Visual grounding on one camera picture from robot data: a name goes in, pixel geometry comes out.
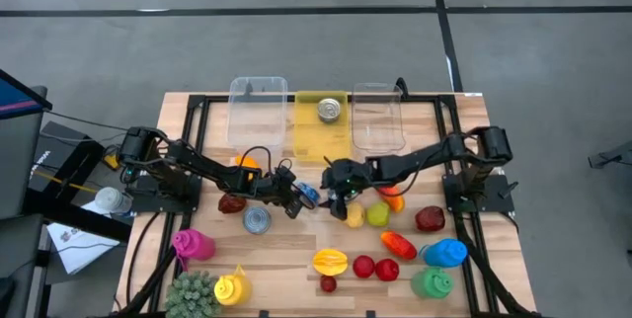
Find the yellow squeeze bottle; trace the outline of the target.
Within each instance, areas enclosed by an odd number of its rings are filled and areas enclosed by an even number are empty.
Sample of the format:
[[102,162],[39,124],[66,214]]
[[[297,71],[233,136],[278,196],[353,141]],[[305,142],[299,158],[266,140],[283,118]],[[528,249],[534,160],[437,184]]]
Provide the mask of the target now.
[[220,276],[213,292],[223,306],[235,306],[246,303],[252,295],[252,283],[241,265],[230,275]]

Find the yellow toy pear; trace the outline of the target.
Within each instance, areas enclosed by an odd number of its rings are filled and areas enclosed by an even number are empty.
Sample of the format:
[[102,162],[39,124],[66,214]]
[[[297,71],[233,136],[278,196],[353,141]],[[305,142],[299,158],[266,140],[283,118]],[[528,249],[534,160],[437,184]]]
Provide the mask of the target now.
[[348,216],[345,223],[349,228],[360,228],[364,224],[364,207],[360,202],[351,202],[347,206]]

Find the gray cart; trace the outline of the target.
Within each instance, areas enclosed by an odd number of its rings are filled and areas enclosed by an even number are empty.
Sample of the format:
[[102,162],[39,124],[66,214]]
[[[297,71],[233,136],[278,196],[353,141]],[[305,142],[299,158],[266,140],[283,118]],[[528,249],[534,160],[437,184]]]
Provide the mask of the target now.
[[0,119],[0,318],[26,318],[42,216],[24,214],[42,115]]

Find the yellow-green toy fruit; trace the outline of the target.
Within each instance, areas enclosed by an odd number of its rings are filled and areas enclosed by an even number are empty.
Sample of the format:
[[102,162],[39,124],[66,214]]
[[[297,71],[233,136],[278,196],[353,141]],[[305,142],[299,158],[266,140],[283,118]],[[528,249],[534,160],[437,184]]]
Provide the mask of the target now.
[[385,202],[376,202],[366,210],[366,221],[376,227],[389,224],[390,206]]

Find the black metal beam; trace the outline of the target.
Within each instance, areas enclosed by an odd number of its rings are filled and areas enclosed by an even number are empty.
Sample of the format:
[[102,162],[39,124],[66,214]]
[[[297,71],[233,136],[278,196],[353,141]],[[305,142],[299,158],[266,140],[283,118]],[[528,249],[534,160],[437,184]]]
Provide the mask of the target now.
[[131,232],[129,224],[31,189],[26,189],[23,213],[41,214],[48,222],[63,224],[120,242],[127,242]]

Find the green squeeze bottle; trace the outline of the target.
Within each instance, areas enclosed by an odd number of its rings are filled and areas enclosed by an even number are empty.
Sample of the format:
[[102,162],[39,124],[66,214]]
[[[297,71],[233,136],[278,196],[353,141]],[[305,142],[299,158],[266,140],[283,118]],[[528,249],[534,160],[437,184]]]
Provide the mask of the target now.
[[453,290],[453,279],[439,267],[427,267],[411,278],[412,291],[420,298],[444,299]]

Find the clear plastic bin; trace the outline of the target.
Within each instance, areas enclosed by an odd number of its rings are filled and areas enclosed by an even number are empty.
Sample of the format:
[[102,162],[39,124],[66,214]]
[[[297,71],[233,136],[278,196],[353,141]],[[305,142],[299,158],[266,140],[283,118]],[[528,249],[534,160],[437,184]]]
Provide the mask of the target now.
[[235,148],[284,144],[287,81],[278,76],[243,76],[230,84],[227,142]]
[[392,154],[405,147],[396,84],[357,83],[352,91],[352,140],[364,154]]

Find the red-orange toy mango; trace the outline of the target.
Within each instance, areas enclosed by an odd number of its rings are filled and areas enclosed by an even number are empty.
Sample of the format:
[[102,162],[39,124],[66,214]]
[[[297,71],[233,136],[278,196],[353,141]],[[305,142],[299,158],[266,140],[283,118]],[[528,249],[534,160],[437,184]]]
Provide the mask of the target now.
[[396,213],[405,208],[405,200],[397,186],[379,187],[377,189],[380,198]]
[[395,231],[383,231],[380,234],[380,240],[391,254],[401,259],[414,260],[417,258],[418,251],[414,244]]

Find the dark red-brown toy fruit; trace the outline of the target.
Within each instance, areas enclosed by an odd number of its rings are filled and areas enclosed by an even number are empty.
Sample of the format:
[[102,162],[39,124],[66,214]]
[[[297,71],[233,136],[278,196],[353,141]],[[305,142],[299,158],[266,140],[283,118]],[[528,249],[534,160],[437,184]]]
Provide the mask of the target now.
[[437,232],[445,226],[443,209],[436,205],[426,206],[416,213],[415,223],[422,232]]
[[242,211],[247,205],[243,198],[225,194],[218,202],[218,210],[223,214],[232,214]]

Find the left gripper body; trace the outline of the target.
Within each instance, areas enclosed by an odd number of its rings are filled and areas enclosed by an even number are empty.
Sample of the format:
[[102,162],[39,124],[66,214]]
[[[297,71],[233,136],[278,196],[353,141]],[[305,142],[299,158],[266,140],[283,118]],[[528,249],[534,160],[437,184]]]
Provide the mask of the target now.
[[271,203],[273,205],[301,205],[300,194],[294,185],[296,176],[289,167],[277,165],[272,174],[275,189]]

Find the yellow toy starfruit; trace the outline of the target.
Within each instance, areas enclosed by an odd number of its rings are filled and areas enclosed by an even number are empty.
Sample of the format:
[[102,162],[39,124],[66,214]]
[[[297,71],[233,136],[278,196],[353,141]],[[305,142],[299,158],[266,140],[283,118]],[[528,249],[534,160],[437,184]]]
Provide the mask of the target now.
[[312,266],[321,275],[334,277],[342,274],[349,266],[345,253],[335,249],[322,249],[312,258]]

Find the orange toy mango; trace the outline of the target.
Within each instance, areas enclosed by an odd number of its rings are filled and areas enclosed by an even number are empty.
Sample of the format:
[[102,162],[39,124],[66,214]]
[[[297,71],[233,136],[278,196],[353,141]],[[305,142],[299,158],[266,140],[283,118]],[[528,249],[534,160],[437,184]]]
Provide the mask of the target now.
[[245,177],[250,182],[262,175],[262,168],[259,163],[251,156],[239,155],[232,159],[234,165],[237,167],[237,172]]

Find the pale green cup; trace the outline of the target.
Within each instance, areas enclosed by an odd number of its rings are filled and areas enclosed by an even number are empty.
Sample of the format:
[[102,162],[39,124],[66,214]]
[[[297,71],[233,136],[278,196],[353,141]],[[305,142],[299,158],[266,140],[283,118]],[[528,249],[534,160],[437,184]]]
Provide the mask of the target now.
[[[320,100],[333,98],[342,112],[337,121],[323,123],[317,114]],[[325,163],[352,157],[348,93],[345,91],[299,91],[294,95],[293,153],[302,162]]]

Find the pink squeeze bottle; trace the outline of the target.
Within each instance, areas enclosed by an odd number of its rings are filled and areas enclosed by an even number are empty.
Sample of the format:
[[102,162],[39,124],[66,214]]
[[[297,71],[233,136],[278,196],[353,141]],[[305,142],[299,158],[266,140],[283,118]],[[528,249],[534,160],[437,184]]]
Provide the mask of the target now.
[[178,231],[172,238],[172,246],[184,272],[188,270],[189,260],[208,260],[216,250],[212,238],[194,229]]

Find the green succulent plant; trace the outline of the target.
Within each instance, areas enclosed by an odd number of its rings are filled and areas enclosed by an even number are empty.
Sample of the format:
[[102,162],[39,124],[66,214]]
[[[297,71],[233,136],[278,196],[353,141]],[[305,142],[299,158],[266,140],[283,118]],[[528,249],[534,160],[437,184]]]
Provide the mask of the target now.
[[167,289],[166,318],[215,318],[221,304],[214,294],[218,277],[209,272],[182,272]]

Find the black box white lettering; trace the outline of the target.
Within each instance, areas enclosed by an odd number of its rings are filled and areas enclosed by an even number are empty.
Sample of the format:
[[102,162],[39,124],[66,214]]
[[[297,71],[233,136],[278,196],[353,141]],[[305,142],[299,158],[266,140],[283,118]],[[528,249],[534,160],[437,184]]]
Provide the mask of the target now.
[[73,199],[102,159],[105,147],[85,133],[49,121],[41,130],[29,188]]

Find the white printed paper sheet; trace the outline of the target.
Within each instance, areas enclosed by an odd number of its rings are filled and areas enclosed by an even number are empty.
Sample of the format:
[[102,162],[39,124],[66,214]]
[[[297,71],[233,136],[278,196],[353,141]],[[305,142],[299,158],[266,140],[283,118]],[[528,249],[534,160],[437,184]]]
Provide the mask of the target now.
[[120,241],[58,223],[49,224],[46,229],[54,245],[54,253],[69,275],[80,272],[120,244]]

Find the red tomato toy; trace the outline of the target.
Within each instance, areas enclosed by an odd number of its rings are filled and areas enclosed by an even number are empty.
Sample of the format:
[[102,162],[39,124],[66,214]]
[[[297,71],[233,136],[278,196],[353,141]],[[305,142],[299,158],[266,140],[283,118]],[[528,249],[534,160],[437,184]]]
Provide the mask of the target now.
[[374,271],[381,281],[394,281],[400,274],[400,267],[392,259],[383,259],[375,264]]

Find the black metal table frame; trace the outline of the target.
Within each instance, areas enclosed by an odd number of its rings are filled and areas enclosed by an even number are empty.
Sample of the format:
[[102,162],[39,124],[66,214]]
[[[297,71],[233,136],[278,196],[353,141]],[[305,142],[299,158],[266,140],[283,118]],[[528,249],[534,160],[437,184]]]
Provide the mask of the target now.
[[[488,125],[489,119],[484,99],[480,95],[463,93],[412,93],[404,100],[404,137],[407,144],[430,145],[439,140],[444,129],[452,130],[453,121],[459,116],[460,125],[469,130]],[[228,122],[228,93],[165,94],[158,128],[168,135],[180,136],[188,125],[187,115],[192,111],[193,142],[201,129],[202,113],[208,116],[205,124],[202,152],[221,163],[227,163],[236,155],[226,140]],[[447,168],[433,167],[417,178],[416,184],[404,195],[405,210],[395,214],[390,224],[416,246],[433,243],[443,237],[456,238],[453,219],[437,234],[423,234],[413,224],[414,213],[425,205],[445,205],[441,176]],[[253,283],[252,298],[241,306],[222,308],[221,317],[258,317],[268,313],[276,317],[473,317],[470,312],[467,288],[474,291],[470,296],[481,312],[492,312],[488,307],[486,285],[480,270],[471,260],[466,269],[448,269],[456,279],[452,293],[445,299],[421,299],[410,288],[412,275],[425,265],[394,258],[400,265],[397,280],[385,282],[378,278],[357,278],[349,268],[337,278],[338,288],[333,293],[320,289],[319,276],[313,269],[313,255],[320,249],[334,248],[343,251],[353,260],[366,254],[381,260],[392,257],[381,244],[379,228],[365,224],[360,229],[350,229],[333,218],[329,211],[302,209],[296,219],[288,218],[282,208],[268,206],[273,223],[262,235],[249,234],[241,224],[241,215],[221,214],[217,202],[220,190],[210,181],[203,180],[197,211],[193,213],[191,228],[215,239],[217,254],[208,262],[189,263],[192,271],[209,271],[213,276],[232,273],[237,265],[245,270]],[[126,287],[128,270],[134,248],[151,213],[138,214],[134,218],[127,251],[120,273],[116,303],[127,305]],[[516,302],[528,312],[536,311],[534,298],[527,276],[524,258],[514,225],[500,214],[480,214],[479,232],[486,240],[491,269],[504,284]],[[167,214],[161,213],[149,225],[140,243],[131,275],[130,300],[148,281],[161,258],[161,245]]]

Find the blue squeeze bottle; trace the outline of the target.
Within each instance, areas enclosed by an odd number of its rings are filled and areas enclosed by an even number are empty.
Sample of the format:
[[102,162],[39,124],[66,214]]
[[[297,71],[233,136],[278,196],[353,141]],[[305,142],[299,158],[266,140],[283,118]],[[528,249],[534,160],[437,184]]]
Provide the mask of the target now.
[[432,267],[454,268],[460,266],[468,256],[465,244],[457,239],[446,238],[419,251],[419,257]]

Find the red toy apple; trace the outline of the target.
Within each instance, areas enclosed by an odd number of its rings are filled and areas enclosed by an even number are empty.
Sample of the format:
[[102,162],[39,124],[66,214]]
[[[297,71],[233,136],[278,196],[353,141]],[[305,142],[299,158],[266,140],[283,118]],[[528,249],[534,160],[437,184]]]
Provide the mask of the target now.
[[357,256],[353,261],[353,271],[358,278],[370,278],[375,270],[375,263],[367,255]]

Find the monitor with blue screen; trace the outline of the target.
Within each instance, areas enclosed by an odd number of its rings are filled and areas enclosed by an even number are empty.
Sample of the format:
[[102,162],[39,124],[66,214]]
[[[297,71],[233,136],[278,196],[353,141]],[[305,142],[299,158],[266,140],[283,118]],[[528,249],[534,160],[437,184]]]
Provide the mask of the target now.
[[0,69],[0,119],[13,119],[52,110],[52,103]]

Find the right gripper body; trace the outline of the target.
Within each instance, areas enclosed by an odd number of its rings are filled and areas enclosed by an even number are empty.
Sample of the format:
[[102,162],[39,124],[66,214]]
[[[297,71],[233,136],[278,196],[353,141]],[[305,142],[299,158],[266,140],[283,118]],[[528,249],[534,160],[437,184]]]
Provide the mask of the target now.
[[351,159],[339,159],[323,172],[323,188],[338,195],[361,193],[369,187],[369,170],[366,164]]

